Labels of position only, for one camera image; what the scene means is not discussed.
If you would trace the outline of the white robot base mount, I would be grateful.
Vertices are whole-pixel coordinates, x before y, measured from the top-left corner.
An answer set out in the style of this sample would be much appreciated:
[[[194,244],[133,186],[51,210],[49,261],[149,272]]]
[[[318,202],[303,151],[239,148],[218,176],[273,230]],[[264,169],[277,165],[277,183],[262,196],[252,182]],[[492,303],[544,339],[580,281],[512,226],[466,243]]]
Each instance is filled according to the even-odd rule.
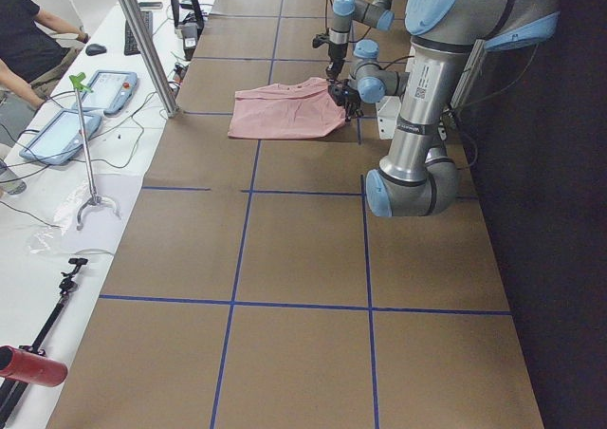
[[[401,100],[398,96],[385,96],[376,103],[377,128],[381,140],[391,140],[397,125]]]

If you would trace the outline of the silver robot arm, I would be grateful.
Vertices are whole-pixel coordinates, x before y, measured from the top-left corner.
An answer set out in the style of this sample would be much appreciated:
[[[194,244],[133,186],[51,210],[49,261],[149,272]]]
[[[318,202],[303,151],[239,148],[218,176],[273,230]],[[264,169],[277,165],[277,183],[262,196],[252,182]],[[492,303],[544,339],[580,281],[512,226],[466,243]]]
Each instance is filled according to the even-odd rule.
[[[334,0],[326,69],[337,104],[400,99],[388,154],[366,177],[377,216],[427,216],[445,211],[458,191],[458,171],[438,125],[478,41],[489,51],[536,45],[555,32],[560,0],[407,0],[405,27],[414,57],[407,73],[387,71],[372,40],[349,42],[354,23],[379,30],[394,21],[393,0]]]
[[[359,22],[381,31],[389,30],[395,20],[392,2],[393,0],[333,0],[330,26],[317,38],[319,44],[328,44],[329,65],[325,72],[329,80],[337,80],[342,71],[352,23]]]

